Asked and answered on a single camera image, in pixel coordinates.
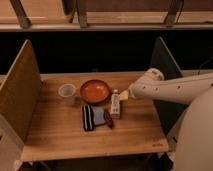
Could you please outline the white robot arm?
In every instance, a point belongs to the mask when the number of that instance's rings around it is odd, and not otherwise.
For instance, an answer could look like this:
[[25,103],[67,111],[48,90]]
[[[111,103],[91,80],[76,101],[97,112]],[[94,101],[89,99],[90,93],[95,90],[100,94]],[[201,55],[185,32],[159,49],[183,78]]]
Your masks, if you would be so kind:
[[168,134],[177,139],[172,171],[213,171],[213,73],[165,80],[150,68],[127,92],[128,98],[187,104]]

